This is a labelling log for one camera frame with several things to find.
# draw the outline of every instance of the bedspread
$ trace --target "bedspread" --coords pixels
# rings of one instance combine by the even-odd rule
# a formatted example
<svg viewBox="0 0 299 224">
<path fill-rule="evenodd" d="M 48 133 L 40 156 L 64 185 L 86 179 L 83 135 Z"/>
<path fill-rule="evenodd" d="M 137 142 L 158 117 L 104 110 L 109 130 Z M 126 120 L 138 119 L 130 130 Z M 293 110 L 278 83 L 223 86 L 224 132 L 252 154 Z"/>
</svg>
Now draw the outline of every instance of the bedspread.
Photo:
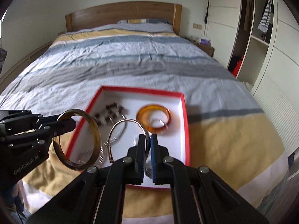
<svg viewBox="0 0 299 224">
<path fill-rule="evenodd" d="M 190 165 L 206 165 L 266 213 L 288 171 L 284 146 L 246 87 L 191 42 L 148 25 L 109 25 L 67 33 L 1 94 L 1 109 L 44 116 L 86 109 L 101 85 L 183 92 Z M 70 133 L 61 140 L 67 149 Z M 47 161 L 21 183 L 25 208 L 36 211 L 78 172 L 64 167 L 53 146 Z M 127 187 L 123 223 L 171 223 L 170 190 Z"/>
</svg>

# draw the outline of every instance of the wardrobe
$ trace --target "wardrobe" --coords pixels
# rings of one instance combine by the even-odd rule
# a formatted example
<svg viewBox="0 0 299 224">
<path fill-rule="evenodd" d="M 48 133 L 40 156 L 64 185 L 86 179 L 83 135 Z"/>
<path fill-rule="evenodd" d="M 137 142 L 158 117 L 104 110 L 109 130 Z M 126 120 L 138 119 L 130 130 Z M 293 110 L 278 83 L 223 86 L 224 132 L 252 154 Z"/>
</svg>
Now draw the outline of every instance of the wardrobe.
<svg viewBox="0 0 299 224">
<path fill-rule="evenodd" d="M 214 58 L 225 68 L 233 56 L 244 56 L 237 79 L 252 85 L 251 94 L 289 156 L 299 148 L 299 25 L 283 0 L 272 0 L 273 26 L 264 41 L 258 25 L 267 0 L 253 0 L 251 27 L 244 30 L 247 3 L 210 0 L 205 36 L 215 48 Z"/>
</svg>

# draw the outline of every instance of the wooden bed frame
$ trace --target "wooden bed frame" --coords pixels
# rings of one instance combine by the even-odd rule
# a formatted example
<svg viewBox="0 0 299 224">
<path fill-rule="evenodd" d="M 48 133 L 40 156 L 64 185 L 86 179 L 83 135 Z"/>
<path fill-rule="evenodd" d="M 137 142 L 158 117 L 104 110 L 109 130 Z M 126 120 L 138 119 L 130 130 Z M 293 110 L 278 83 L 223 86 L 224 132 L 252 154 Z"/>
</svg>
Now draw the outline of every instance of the wooden bed frame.
<svg viewBox="0 0 299 224">
<path fill-rule="evenodd" d="M 179 35 L 182 5 L 176 3 L 132 1 L 110 3 L 86 8 L 65 16 L 67 32 L 91 29 L 119 20 L 160 18 L 172 22 L 173 31 Z"/>
</svg>

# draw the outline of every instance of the metal screw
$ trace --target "metal screw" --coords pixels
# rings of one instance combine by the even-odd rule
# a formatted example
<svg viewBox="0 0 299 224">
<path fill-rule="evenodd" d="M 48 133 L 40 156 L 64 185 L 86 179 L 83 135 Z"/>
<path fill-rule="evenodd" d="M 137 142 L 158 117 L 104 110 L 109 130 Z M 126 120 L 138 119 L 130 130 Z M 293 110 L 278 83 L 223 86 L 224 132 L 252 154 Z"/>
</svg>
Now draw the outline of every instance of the metal screw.
<svg viewBox="0 0 299 224">
<path fill-rule="evenodd" d="M 200 170 L 201 173 L 208 173 L 209 172 L 209 168 L 206 167 L 206 166 L 201 166 L 199 168 L 199 170 Z"/>
<path fill-rule="evenodd" d="M 44 140 L 38 140 L 38 144 L 44 145 Z"/>
<path fill-rule="evenodd" d="M 124 163 L 130 163 L 130 162 L 132 162 L 133 161 L 133 159 L 131 158 L 131 157 L 129 157 L 129 156 L 125 156 L 124 158 L 123 158 L 123 162 Z"/>
<path fill-rule="evenodd" d="M 90 166 L 88 169 L 87 169 L 87 172 L 88 173 L 95 173 L 97 171 L 97 167 L 95 166 Z"/>
<path fill-rule="evenodd" d="M 172 156 L 166 156 L 165 158 L 164 158 L 164 161 L 165 162 L 172 162 L 174 159 L 173 159 L 173 157 Z"/>
</svg>

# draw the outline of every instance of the red and white tray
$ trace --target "red and white tray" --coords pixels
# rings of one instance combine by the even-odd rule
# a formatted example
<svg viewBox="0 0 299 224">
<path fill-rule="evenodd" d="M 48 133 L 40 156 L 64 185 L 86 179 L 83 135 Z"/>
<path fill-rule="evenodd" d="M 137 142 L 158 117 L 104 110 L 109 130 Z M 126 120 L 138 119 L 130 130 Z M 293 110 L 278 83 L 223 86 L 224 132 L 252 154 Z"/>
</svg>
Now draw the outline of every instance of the red and white tray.
<svg viewBox="0 0 299 224">
<path fill-rule="evenodd" d="M 125 109 L 125 116 L 128 119 L 136 119 L 138 110 L 148 104 L 159 104 L 168 108 L 171 112 L 171 123 L 163 134 L 158 134 L 160 145 L 168 148 L 169 155 L 181 160 L 185 165 L 189 165 L 189 133 L 187 123 L 187 112 L 183 93 L 133 88 L 133 87 L 109 87 L 102 86 L 93 97 L 86 112 L 95 115 L 105 108 L 106 105 L 116 102 Z M 100 127 L 102 143 L 108 139 L 108 134 L 112 125 Z M 112 144 L 112 153 L 115 160 L 126 156 L 128 148 L 134 146 L 134 137 L 141 134 L 138 125 L 128 122 L 127 127 L 120 140 Z M 73 138 L 71 139 L 66 156 L 73 162 L 78 162 L 80 153 L 93 147 L 93 138 L 88 123 L 81 119 L 77 125 Z M 105 159 L 101 167 L 111 165 L 104 151 Z M 144 176 L 143 187 L 170 188 L 169 185 L 155 185 L 150 178 Z"/>
</svg>

